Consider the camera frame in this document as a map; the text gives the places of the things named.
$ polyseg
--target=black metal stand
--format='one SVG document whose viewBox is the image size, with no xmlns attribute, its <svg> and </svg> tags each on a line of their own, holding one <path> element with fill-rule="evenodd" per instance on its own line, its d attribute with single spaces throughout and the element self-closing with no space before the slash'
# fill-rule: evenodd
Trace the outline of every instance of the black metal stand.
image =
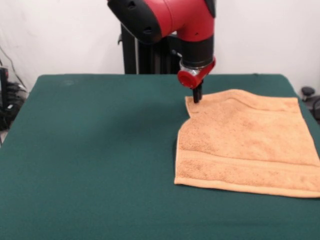
<svg viewBox="0 0 320 240">
<path fill-rule="evenodd" d="M 175 35 L 152 45 L 136 40 L 121 26 L 125 74 L 177 74 L 180 70 L 180 43 Z"/>
</svg>

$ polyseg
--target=orange towel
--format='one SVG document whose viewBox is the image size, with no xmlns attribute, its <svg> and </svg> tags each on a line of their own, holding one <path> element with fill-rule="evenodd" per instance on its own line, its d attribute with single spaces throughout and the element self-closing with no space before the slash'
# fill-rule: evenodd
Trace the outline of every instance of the orange towel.
<svg viewBox="0 0 320 240">
<path fill-rule="evenodd" d="M 175 184 L 320 197 L 320 161 L 296 97 L 204 95 L 178 133 Z"/>
</svg>

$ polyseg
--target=green table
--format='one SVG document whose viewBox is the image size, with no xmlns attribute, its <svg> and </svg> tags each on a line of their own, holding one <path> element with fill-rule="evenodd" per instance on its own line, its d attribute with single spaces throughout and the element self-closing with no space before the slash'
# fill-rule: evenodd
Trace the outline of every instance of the green table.
<svg viewBox="0 0 320 240">
<path fill-rule="evenodd" d="M 296 96 L 281 75 L 203 88 Z M 0 240 L 319 239 L 319 199 L 174 185 L 190 94 L 174 75 L 41 76 L 0 150 Z"/>
</svg>

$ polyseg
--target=towel edge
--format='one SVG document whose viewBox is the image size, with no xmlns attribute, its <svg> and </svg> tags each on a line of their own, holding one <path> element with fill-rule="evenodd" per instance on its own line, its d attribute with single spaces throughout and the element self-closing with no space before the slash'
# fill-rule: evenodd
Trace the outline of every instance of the towel edge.
<svg viewBox="0 0 320 240">
<path fill-rule="evenodd" d="M 198 188 L 207 189 L 220 189 L 233 192 L 244 192 L 253 194 L 266 194 L 266 195 L 278 195 L 284 197 L 294 198 L 320 198 L 320 192 L 299 190 L 299 189 L 286 189 L 270 186 L 252 186 L 242 185 L 235 183 L 228 183 L 220 180 L 202 180 L 193 178 L 176 177 L 174 179 L 176 185 L 188 185 Z"/>
</svg>

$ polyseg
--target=black knob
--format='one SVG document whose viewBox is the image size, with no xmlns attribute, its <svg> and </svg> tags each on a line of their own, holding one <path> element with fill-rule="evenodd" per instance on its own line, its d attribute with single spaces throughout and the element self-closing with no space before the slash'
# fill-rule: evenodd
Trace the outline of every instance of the black knob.
<svg viewBox="0 0 320 240">
<path fill-rule="evenodd" d="M 301 88 L 301 92 L 304 96 L 310 97 L 312 94 L 315 94 L 315 89 L 309 86 L 304 86 Z"/>
</svg>

